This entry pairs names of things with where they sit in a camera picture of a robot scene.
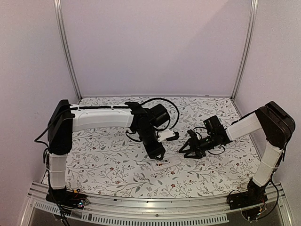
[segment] white cable clip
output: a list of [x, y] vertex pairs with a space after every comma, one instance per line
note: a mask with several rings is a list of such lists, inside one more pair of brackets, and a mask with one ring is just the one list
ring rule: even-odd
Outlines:
[[167, 138], [174, 137], [175, 133], [170, 130], [166, 129], [162, 132], [158, 132], [158, 142], [161, 143], [162, 141], [166, 140]]
[[197, 133], [198, 140], [202, 139], [201, 135]]
[[270, 166], [270, 165], [266, 164], [266, 163], [265, 163], [265, 162], [263, 162], [263, 161], [262, 161], [262, 163], [263, 163], [264, 165], [266, 165], [267, 167], [271, 168], [271, 169], [278, 169], [278, 168], [279, 168], [279, 167], [272, 167], [272, 166]]

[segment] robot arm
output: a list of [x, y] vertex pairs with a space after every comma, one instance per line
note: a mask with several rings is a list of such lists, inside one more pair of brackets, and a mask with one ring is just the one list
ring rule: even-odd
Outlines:
[[149, 109], [142, 108], [137, 102], [126, 102], [118, 106], [80, 106], [61, 100], [48, 123], [47, 168], [51, 195], [47, 200], [64, 202], [66, 206], [74, 207], [74, 203], [70, 201], [72, 198], [66, 198], [68, 192], [65, 187], [66, 159], [72, 148], [73, 132], [103, 127], [130, 128], [133, 133], [138, 133], [148, 156], [162, 160], [165, 149], [161, 142], [164, 139], [177, 139], [179, 135], [168, 129], [160, 132], [156, 128], [167, 121], [170, 121], [170, 116], [161, 104]]
[[266, 201], [265, 187], [281, 160], [284, 159], [286, 145], [295, 130], [294, 120], [275, 102], [269, 102], [226, 129], [217, 116], [205, 120], [204, 125], [209, 134], [206, 138], [201, 138], [192, 130], [188, 131], [191, 138], [179, 151], [185, 153], [184, 157], [200, 159], [206, 156], [206, 150], [218, 145], [226, 145], [239, 137], [263, 129], [267, 144], [258, 170], [248, 184], [248, 191], [231, 194], [229, 202], [231, 209], [237, 209], [261, 203], [261, 199]]

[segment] black cable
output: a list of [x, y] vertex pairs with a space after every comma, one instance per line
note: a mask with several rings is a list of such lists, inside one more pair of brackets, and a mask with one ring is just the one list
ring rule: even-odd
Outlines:
[[227, 196], [227, 204], [230, 204], [229, 203], [229, 196], [232, 194], [232, 192], [234, 192], [234, 191], [238, 191], [239, 193], [241, 193], [239, 190], [237, 190], [237, 189], [234, 189], [234, 190], [232, 190], [230, 193], [229, 193], [229, 195]]
[[263, 219], [263, 218], [267, 217], [269, 214], [271, 214], [271, 212], [272, 212], [272, 211], [276, 208], [276, 206], [278, 205], [278, 201], [279, 201], [279, 190], [278, 190], [278, 188], [276, 187], [276, 185], [275, 185], [274, 182], [273, 182], [273, 174], [272, 174], [272, 176], [271, 176], [271, 183], [272, 183], [272, 185], [274, 186], [274, 188], [275, 188], [276, 191], [277, 191], [277, 199], [276, 199], [276, 203], [275, 203], [274, 207], [271, 209], [270, 212], [268, 212], [266, 215], [264, 215], [263, 217], [258, 218], [258, 219]]
[[178, 123], [179, 118], [180, 118], [180, 111], [179, 111], [178, 107], [172, 101], [167, 100], [165, 98], [161, 98], [161, 97], [155, 97], [155, 98], [148, 99], [148, 100], [142, 102], [140, 105], [141, 106], [145, 105], [146, 103], [154, 101], [154, 100], [163, 100], [163, 101], [166, 101], [166, 102], [170, 103], [175, 108], [175, 110], [177, 111], [177, 119], [175, 120], [175, 122], [172, 125], [172, 127], [170, 127], [170, 129], [174, 128], [176, 126], [176, 124]]
[[213, 154], [213, 155], [220, 155], [220, 154], [223, 154], [225, 151], [226, 151], [226, 148], [224, 146], [221, 145], [221, 147], [224, 149], [221, 153], [218, 153], [218, 154], [214, 154], [210, 151], [208, 151], [210, 154]]
[[44, 151], [43, 151], [43, 163], [45, 164], [45, 160], [46, 160], [46, 157], [47, 157], [47, 151], [49, 150], [49, 148], [45, 148]]
[[282, 154], [282, 161], [284, 161], [285, 153], [286, 153], [286, 146], [287, 146], [288, 142], [291, 140], [291, 138], [292, 138], [292, 135], [287, 139], [287, 142], [286, 142], [286, 144], [284, 145], [284, 148], [283, 148], [283, 154]]
[[162, 131], [166, 130], [169, 127], [169, 124], [170, 124], [170, 119], [168, 120], [168, 124], [164, 128], [158, 129], [158, 128], [154, 127], [154, 130], [157, 131], [157, 132], [162, 132]]
[[203, 126], [196, 126], [195, 128], [193, 128], [193, 130], [195, 129], [206, 129], [206, 127], [203, 127]]
[[126, 131], [126, 136], [130, 139], [130, 140], [132, 140], [132, 141], [135, 141], [135, 142], [142, 142], [141, 140], [136, 140], [136, 139], [134, 139], [134, 138], [132, 138], [132, 137], [130, 137], [128, 134], [136, 134], [136, 132], [135, 133], [130, 133], [128, 130]]
[[61, 117], [62, 114], [64, 114], [65, 112], [67, 111], [71, 111], [71, 110], [77, 110], [78, 107], [72, 107], [72, 108], [68, 108], [68, 109], [65, 109], [63, 110], [62, 112], [60, 112], [53, 120], [52, 122], [47, 126], [47, 128], [37, 137], [35, 138], [34, 142], [35, 143], [42, 143], [42, 144], [45, 144], [47, 146], [47, 148], [49, 148], [48, 144], [43, 142], [43, 141], [39, 141], [40, 138], [50, 129], [50, 127], [56, 122], [56, 120]]
[[49, 185], [49, 188], [50, 188], [50, 189], [49, 189], [49, 193], [51, 194], [53, 200], [55, 201], [57, 207], [58, 207], [59, 210], [60, 210], [60, 215], [61, 215], [62, 223], [63, 223], [64, 225], [70, 226], [70, 224], [69, 224], [69, 222], [68, 222], [68, 220], [67, 220], [67, 217], [66, 217], [65, 214], [64, 214], [64, 210], [63, 210], [62, 206], [61, 206], [59, 203], [57, 203], [57, 201], [56, 201], [54, 195], [52, 194], [52, 191], [51, 191], [51, 185], [50, 185], [50, 176], [49, 176], [49, 173], [48, 173], [48, 185]]

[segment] wire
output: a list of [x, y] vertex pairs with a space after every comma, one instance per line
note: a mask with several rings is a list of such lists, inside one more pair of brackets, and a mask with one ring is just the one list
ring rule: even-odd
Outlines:
[[172, 101], [167, 100], [165, 98], [161, 98], [161, 97], [155, 97], [155, 98], [148, 99], [148, 100], [142, 102], [140, 105], [141, 106], [145, 105], [146, 103], [149, 103], [149, 102], [154, 101], [154, 100], [163, 100], [163, 101], [166, 101], [166, 102], [170, 103], [175, 108], [175, 110], [177, 111], [177, 118], [176, 118], [174, 124], [172, 125], [172, 127], [170, 127], [170, 129], [174, 128], [176, 126], [176, 124], [178, 123], [179, 118], [180, 118], [180, 111], [179, 111], [178, 107]]
[[272, 211], [276, 208], [276, 206], [278, 205], [278, 201], [279, 201], [279, 190], [278, 190], [278, 188], [276, 187], [276, 185], [275, 185], [274, 182], [273, 182], [273, 174], [272, 174], [272, 176], [271, 176], [271, 183], [272, 183], [272, 185], [274, 186], [274, 188], [275, 188], [276, 191], [277, 191], [277, 199], [276, 199], [276, 203], [275, 203], [274, 207], [270, 210], [270, 212], [268, 212], [266, 215], [264, 215], [263, 217], [258, 218], [258, 219], [263, 219], [263, 218], [267, 217], [269, 214], [271, 214], [271, 212], [272, 212]]
[[131, 138], [131, 137], [129, 136], [129, 134], [136, 134], [136, 132], [130, 133], [130, 132], [127, 130], [127, 131], [126, 131], [126, 136], [127, 136], [130, 140], [132, 140], [132, 141], [135, 141], [135, 142], [142, 142], [142, 140], [136, 140], [136, 139], [134, 139], [134, 138]]
[[232, 190], [230, 193], [229, 193], [229, 195], [227, 196], [227, 204], [230, 204], [229, 203], [229, 196], [232, 194], [232, 192], [234, 192], [234, 191], [238, 191], [239, 193], [241, 193], [239, 190], [237, 190], [237, 189], [234, 189], [234, 190]]
[[221, 145], [221, 147], [224, 149], [221, 153], [218, 153], [218, 154], [214, 154], [210, 151], [208, 151], [210, 154], [213, 154], [213, 155], [220, 155], [220, 154], [223, 154], [225, 151], [226, 151], [226, 148], [224, 146]]
[[35, 138], [34, 142], [35, 143], [41, 143], [41, 144], [45, 144], [46, 147], [49, 149], [49, 146], [47, 143], [40, 141], [40, 138], [50, 129], [50, 127], [56, 122], [56, 120], [61, 117], [62, 114], [64, 114], [65, 112], [71, 111], [71, 110], [77, 110], [78, 107], [72, 107], [72, 108], [68, 108], [63, 110], [62, 112], [60, 112], [53, 120], [52, 122], [47, 126], [47, 128], [37, 137]]
[[286, 153], [286, 146], [287, 146], [288, 142], [291, 140], [291, 138], [292, 138], [292, 135], [287, 139], [287, 142], [286, 142], [286, 144], [284, 145], [284, 148], [283, 148], [283, 154], [282, 154], [282, 161], [284, 161], [285, 153]]
[[168, 120], [168, 124], [164, 128], [158, 129], [158, 128], [154, 127], [154, 130], [156, 130], [157, 132], [162, 132], [169, 127], [169, 124], [170, 124], [170, 119]]
[[52, 191], [51, 191], [51, 185], [50, 185], [50, 176], [49, 176], [49, 175], [48, 175], [48, 184], [49, 184], [49, 188], [50, 188], [50, 189], [49, 189], [49, 193], [51, 194], [53, 200], [55, 201], [57, 207], [58, 207], [59, 210], [60, 210], [61, 222], [62, 222], [65, 226], [70, 226], [70, 224], [69, 224], [69, 222], [68, 222], [68, 220], [67, 220], [67, 217], [66, 217], [65, 214], [64, 214], [63, 207], [61, 206], [61, 204], [59, 204], [59, 203], [56, 201], [55, 197], [54, 197], [53, 194], [52, 194]]
[[[269, 214], [271, 214], [271, 212], [273, 212], [273, 210], [277, 207], [277, 205], [278, 205], [278, 201], [279, 201], [279, 190], [278, 190], [278, 188], [277, 188], [277, 186], [274, 184], [274, 182], [273, 182], [273, 174], [271, 175], [271, 179], [270, 179], [270, 181], [271, 181], [271, 184], [274, 186], [274, 188], [276, 189], [276, 191], [277, 191], [277, 199], [276, 199], [276, 202], [275, 202], [275, 205], [273, 206], [273, 208], [266, 214], [266, 215], [264, 215], [263, 217], [260, 217], [261, 216], [261, 214], [262, 214], [262, 212], [260, 211], [258, 214], [255, 214], [255, 215], [253, 215], [253, 216], [245, 216], [243, 213], [242, 213], [242, 211], [241, 211], [241, 215], [247, 220], [247, 221], [250, 221], [250, 222], [252, 222], [252, 221], [254, 221], [254, 220], [260, 220], [260, 219], [263, 219], [263, 218], [265, 218], [265, 217], [267, 217]], [[264, 208], [264, 206], [266, 206], [266, 208], [268, 207], [268, 205], [266, 204], [266, 202], [264, 201], [264, 200], [261, 200], [262, 202], [263, 202], [263, 207], [262, 207], [262, 209]]]
[[196, 126], [195, 128], [193, 128], [193, 130], [195, 129], [206, 129], [206, 127], [203, 127], [203, 126]]
[[49, 147], [45, 148], [43, 151], [43, 163], [44, 164], [46, 163], [46, 157], [48, 155], [48, 150], [49, 150]]

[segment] vertical metal pole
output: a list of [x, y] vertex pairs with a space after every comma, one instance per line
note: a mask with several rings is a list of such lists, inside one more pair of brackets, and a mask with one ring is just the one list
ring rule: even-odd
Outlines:
[[65, 32], [65, 26], [63, 23], [63, 13], [62, 13], [62, 6], [61, 6], [61, 0], [54, 0], [55, 4], [55, 14], [56, 14], [56, 20], [57, 20], [57, 25], [58, 25], [58, 30], [60, 32], [60, 37], [61, 37], [61, 42], [64, 50], [64, 55], [67, 63], [67, 67], [69, 70], [69, 75], [72, 81], [72, 85], [76, 94], [76, 97], [78, 100], [82, 99], [82, 95], [80, 93], [79, 89], [79, 84], [75, 75], [73, 63], [71, 60], [71, 55], [69, 51], [69, 46], [68, 46], [68, 41], [66, 37], [66, 32]]
[[255, 26], [257, 6], [258, 6], [258, 0], [252, 0], [249, 26], [248, 26], [247, 36], [246, 36], [244, 52], [243, 52], [243, 56], [242, 56], [241, 61], [240, 61], [238, 75], [236, 77], [234, 89], [232, 91], [232, 95], [231, 95], [232, 100], [235, 100], [235, 98], [237, 96], [238, 89], [239, 89], [239, 86], [240, 86], [240, 83], [241, 83], [241, 79], [242, 79], [243, 74], [244, 74], [244, 70], [245, 70], [245, 66], [246, 66], [246, 62], [247, 62], [247, 58], [248, 58], [248, 54], [249, 54], [249, 50], [250, 50], [250, 46], [251, 46], [254, 26]]

